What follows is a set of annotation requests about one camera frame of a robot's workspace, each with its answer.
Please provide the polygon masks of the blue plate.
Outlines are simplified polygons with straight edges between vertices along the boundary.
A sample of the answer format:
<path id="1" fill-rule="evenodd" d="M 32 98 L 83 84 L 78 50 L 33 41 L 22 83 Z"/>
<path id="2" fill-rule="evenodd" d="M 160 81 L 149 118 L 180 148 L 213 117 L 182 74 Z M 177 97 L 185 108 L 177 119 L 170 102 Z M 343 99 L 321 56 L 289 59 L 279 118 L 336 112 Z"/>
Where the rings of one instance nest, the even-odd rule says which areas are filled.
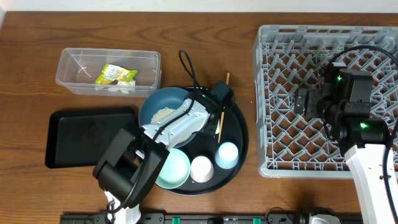
<path id="1" fill-rule="evenodd" d="M 162 88 L 151 94 L 139 112 L 139 126 L 150 143 L 159 144 L 171 150 L 192 133 L 201 130 L 207 119 L 205 107 L 198 102 L 200 92 L 196 88 L 190 91 L 183 88 Z M 153 115 L 162 109 L 173 111 L 152 123 Z"/>

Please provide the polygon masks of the light blue cup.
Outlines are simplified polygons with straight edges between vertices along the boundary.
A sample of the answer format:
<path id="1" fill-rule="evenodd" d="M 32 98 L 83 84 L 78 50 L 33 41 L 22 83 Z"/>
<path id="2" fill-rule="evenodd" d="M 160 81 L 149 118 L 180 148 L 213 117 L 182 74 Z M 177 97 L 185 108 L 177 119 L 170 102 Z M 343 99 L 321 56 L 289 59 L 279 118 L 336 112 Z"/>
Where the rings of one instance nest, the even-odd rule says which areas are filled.
<path id="1" fill-rule="evenodd" d="M 215 162 L 222 169 L 232 169 L 239 160 L 239 151 L 235 144 L 224 142 L 215 154 Z"/>

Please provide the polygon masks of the white rice pile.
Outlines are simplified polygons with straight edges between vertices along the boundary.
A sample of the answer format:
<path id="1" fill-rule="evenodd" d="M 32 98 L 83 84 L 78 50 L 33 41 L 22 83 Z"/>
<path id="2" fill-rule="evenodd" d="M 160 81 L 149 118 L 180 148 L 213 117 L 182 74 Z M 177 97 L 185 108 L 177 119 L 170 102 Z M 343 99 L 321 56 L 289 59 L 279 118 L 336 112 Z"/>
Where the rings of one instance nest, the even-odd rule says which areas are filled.
<path id="1" fill-rule="evenodd" d="M 152 117 L 150 123 L 155 124 L 156 122 L 160 121 L 161 119 L 165 118 L 168 116 L 170 113 L 174 112 L 175 110 L 172 108 L 163 108 L 161 110 L 158 110 Z"/>

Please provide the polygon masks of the yellow green snack wrapper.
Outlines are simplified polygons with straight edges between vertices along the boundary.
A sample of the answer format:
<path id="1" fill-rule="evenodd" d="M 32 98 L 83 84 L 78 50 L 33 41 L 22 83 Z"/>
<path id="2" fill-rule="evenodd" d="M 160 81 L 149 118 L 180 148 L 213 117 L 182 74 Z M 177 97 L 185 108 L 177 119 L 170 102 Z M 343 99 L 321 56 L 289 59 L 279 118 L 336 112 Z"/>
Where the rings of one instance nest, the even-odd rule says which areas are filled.
<path id="1" fill-rule="evenodd" d="M 131 82 L 137 73 L 137 70 L 127 70 L 107 63 L 102 69 L 101 75 L 96 79 L 95 84 L 110 85 L 115 80 L 117 82 Z"/>

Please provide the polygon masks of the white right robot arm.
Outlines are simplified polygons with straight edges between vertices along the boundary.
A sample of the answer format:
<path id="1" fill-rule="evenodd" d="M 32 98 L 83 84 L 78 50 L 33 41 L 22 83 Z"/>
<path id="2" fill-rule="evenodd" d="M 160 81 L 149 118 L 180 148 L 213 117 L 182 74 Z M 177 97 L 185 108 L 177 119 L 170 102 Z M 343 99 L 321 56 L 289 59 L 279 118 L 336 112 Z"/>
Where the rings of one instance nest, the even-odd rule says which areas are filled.
<path id="1" fill-rule="evenodd" d="M 331 63 L 320 88 L 299 88 L 294 113 L 320 118 L 327 138 L 338 144 L 353 176 L 364 223 L 397 223 L 394 133 L 371 117 L 373 77 L 364 70 Z"/>

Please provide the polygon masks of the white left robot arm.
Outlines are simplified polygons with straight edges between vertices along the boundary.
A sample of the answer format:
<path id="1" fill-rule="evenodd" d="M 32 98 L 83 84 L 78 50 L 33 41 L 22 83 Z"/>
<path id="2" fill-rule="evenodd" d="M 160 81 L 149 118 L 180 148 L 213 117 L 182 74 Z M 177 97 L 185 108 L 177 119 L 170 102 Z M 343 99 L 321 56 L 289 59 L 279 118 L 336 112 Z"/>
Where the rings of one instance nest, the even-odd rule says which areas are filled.
<path id="1" fill-rule="evenodd" d="M 121 128 L 93 170 L 108 198 L 108 223 L 137 223 L 139 204 L 155 185 L 171 148 L 192 134 L 213 134 L 234 93 L 225 83 L 194 86 L 178 108 L 154 124 Z"/>

